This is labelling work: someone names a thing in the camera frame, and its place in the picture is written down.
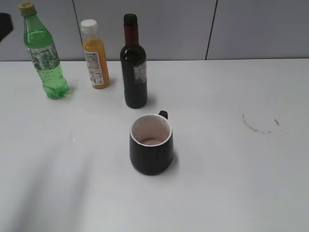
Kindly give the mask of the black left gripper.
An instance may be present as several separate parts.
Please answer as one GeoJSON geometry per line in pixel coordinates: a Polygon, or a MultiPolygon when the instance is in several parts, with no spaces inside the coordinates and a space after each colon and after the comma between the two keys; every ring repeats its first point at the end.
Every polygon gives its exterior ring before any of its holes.
{"type": "Polygon", "coordinates": [[[0,13],[0,42],[6,38],[13,29],[11,15],[8,13],[0,13]]]}

